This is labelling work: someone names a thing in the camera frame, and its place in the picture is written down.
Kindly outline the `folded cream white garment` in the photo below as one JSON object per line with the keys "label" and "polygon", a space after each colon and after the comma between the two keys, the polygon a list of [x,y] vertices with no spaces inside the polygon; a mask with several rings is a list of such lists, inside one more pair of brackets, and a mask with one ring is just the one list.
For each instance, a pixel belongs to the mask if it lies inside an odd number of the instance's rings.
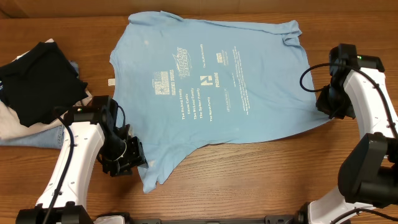
{"label": "folded cream white garment", "polygon": [[78,69],[49,39],[1,66],[1,139],[41,133],[61,124],[71,106],[87,105],[92,95]]}

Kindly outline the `light blue printed t-shirt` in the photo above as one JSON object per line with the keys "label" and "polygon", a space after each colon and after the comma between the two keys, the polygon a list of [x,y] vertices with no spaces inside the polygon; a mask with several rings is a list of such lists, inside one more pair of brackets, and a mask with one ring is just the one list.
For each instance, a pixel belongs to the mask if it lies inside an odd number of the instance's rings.
{"label": "light blue printed t-shirt", "polygon": [[110,55],[114,99],[141,140],[143,191],[210,144],[286,138],[328,121],[316,109],[297,21],[281,24],[129,16]]}

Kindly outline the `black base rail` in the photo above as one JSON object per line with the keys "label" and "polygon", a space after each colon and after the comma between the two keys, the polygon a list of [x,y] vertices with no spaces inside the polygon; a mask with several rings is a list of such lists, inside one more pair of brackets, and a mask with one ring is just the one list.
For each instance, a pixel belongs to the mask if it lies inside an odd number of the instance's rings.
{"label": "black base rail", "polygon": [[110,213],[99,216],[94,224],[309,224],[304,212],[295,215],[266,215],[264,218],[161,220],[133,219],[128,213]]}

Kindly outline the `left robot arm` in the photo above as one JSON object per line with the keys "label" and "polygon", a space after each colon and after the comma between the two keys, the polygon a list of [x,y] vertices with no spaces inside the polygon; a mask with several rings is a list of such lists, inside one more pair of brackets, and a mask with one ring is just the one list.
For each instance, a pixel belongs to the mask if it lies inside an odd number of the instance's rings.
{"label": "left robot arm", "polygon": [[66,136],[52,176],[34,208],[20,210],[17,224],[93,223],[86,211],[88,187],[96,161],[112,177],[147,167],[139,138],[130,126],[116,126],[122,108],[110,96],[95,96],[88,106],[74,106],[61,118]]}

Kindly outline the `folded blue denim jeans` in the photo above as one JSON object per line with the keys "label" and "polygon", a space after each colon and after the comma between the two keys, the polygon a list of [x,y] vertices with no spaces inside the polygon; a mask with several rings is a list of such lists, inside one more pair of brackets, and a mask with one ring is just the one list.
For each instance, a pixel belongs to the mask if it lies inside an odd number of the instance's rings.
{"label": "folded blue denim jeans", "polygon": [[62,147],[63,124],[56,119],[50,124],[36,123],[30,127],[20,124],[17,113],[5,104],[1,82],[1,145],[34,146],[57,148]]}

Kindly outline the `folded black garment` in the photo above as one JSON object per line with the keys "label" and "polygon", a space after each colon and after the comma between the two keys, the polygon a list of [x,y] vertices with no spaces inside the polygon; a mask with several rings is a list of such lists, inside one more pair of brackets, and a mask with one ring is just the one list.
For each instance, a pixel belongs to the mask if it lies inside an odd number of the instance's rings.
{"label": "folded black garment", "polygon": [[66,59],[56,42],[40,42],[21,58],[1,67],[3,99],[19,118],[30,127],[50,124],[58,114],[88,95],[87,83]]}

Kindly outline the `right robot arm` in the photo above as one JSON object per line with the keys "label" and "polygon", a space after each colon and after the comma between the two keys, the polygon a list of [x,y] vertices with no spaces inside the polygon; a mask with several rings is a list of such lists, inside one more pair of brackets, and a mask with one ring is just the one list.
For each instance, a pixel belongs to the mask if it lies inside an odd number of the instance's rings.
{"label": "right robot arm", "polygon": [[386,89],[379,57],[360,55],[356,46],[330,50],[330,83],[317,90],[318,111],[330,119],[357,121],[360,140],[342,163],[338,185],[304,204],[295,215],[268,215],[265,223],[350,223],[371,213],[397,221],[380,209],[397,204],[397,114]]}

